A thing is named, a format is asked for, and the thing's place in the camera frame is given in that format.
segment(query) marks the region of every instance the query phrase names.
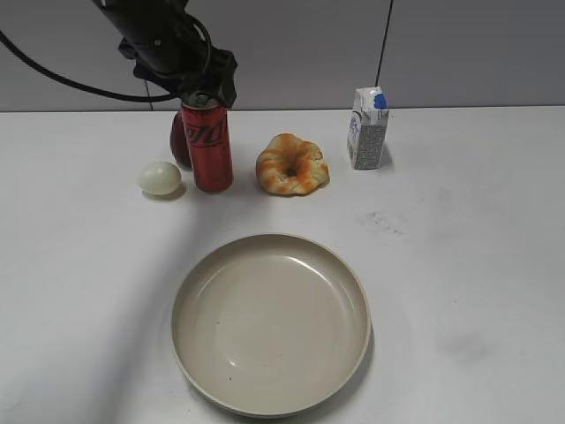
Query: plate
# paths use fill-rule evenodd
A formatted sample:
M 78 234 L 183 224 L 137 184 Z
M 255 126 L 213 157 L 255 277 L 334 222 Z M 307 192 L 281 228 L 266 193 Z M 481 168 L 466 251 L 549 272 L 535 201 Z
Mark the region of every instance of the plate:
M 355 373 L 371 336 L 351 269 L 304 238 L 265 234 L 222 246 L 183 282 L 172 341 L 201 393 L 244 415 L 311 408 Z

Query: bagel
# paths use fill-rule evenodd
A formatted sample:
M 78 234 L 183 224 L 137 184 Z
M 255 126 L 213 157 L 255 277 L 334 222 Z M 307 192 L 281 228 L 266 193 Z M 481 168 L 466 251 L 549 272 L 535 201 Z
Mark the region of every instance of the bagel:
M 268 143 L 257 158 L 255 172 L 260 186 L 272 194 L 309 194 L 329 181 L 320 148 L 289 133 Z

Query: red can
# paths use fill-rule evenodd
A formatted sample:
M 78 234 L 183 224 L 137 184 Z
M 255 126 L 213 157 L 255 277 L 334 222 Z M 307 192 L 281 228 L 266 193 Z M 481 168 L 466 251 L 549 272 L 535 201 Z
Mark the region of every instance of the red can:
M 233 182 L 228 111 L 213 99 L 181 108 L 194 181 L 200 190 L 220 192 Z

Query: can lid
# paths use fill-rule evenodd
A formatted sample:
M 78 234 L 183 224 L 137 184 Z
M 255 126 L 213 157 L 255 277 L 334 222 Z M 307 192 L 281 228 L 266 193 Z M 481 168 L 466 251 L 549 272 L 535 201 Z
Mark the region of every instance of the can lid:
M 213 109 L 219 103 L 205 93 L 192 93 L 185 100 L 183 106 L 189 109 Z

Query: egg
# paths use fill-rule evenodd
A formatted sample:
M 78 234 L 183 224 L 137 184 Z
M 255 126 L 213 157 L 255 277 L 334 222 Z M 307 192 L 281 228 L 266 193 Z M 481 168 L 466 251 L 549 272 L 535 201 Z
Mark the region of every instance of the egg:
M 177 190 L 180 181 L 177 166 L 168 162 L 153 162 L 139 174 L 138 186 L 146 193 L 163 196 Z

